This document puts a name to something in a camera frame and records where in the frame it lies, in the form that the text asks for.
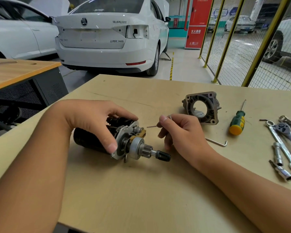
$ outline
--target left hand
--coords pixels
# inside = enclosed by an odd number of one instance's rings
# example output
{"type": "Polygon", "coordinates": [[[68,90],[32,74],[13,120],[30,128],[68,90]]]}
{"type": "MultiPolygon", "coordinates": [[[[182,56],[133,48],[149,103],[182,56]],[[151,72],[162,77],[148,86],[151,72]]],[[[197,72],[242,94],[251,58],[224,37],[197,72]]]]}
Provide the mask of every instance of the left hand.
{"type": "Polygon", "coordinates": [[[113,153],[118,145],[106,127],[107,117],[116,115],[138,120],[136,115],[112,101],[61,100],[52,105],[46,113],[51,113],[53,116],[63,113],[71,129],[78,127],[95,134],[109,153],[113,153]]]}

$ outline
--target trunk lid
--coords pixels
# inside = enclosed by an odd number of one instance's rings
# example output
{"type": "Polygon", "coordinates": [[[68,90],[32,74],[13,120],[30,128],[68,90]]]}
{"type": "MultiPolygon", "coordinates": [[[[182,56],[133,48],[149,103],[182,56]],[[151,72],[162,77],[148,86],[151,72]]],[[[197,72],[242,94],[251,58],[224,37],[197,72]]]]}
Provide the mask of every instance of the trunk lid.
{"type": "Polygon", "coordinates": [[[65,47],[120,49],[132,13],[79,13],[59,16],[54,24],[65,47]]]}

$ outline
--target yellow floor line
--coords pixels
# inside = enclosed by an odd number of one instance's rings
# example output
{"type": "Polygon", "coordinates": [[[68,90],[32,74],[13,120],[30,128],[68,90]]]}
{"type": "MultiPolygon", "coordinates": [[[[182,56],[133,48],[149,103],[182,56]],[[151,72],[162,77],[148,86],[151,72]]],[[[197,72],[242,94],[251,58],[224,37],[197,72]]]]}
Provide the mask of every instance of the yellow floor line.
{"type": "Polygon", "coordinates": [[[170,67],[170,77],[169,80],[172,80],[172,68],[173,68],[173,58],[171,59],[171,67],[170,67]]]}

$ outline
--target workbench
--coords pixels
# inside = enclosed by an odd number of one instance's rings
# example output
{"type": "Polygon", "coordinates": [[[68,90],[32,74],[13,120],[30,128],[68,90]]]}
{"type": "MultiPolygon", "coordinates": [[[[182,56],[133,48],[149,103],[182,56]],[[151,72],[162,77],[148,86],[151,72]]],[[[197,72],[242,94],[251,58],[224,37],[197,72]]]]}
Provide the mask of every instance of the workbench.
{"type": "Polygon", "coordinates": [[[0,59],[0,107],[22,109],[19,123],[68,94],[60,62],[0,59]]]}
{"type": "MultiPolygon", "coordinates": [[[[205,136],[220,143],[228,140],[226,147],[209,144],[244,168],[291,189],[291,182],[281,181],[268,163],[274,139],[265,122],[259,121],[277,122],[281,115],[291,118],[290,91],[101,74],[63,99],[112,100],[136,114],[140,126],[147,127],[156,125],[161,114],[184,113],[181,101],[187,94],[206,91],[217,93],[222,109],[217,125],[203,126],[205,136]],[[245,99],[244,131],[232,137],[227,133],[230,121],[245,99]]],[[[0,137],[0,177],[43,112],[0,137]]],[[[158,133],[159,128],[148,128],[145,142],[164,151],[158,133]]],[[[259,232],[214,184],[175,150],[170,154],[170,162],[141,157],[124,163],[71,139],[59,223],[88,233],[259,232]]],[[[284,163],[289,170],[285,157],[284,163]]]]}

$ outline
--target black plastic cap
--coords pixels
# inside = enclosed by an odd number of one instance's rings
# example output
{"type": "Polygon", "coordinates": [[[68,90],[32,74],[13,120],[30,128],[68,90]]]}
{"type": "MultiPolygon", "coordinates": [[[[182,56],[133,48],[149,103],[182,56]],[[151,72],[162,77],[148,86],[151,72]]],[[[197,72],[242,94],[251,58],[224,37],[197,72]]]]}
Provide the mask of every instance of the black plastic cap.
{"type": "Polygon", "coordinates": [[[165,161],[165,162],[169,162],[170,159],[171,159],[171,156],[170,156],[170,154],[167,154],[165,152],[162,152],[162,151],[158,150],[156,152],[155,158],[157,158],[159,160],[162,160],[162,161],[165,161]]]}

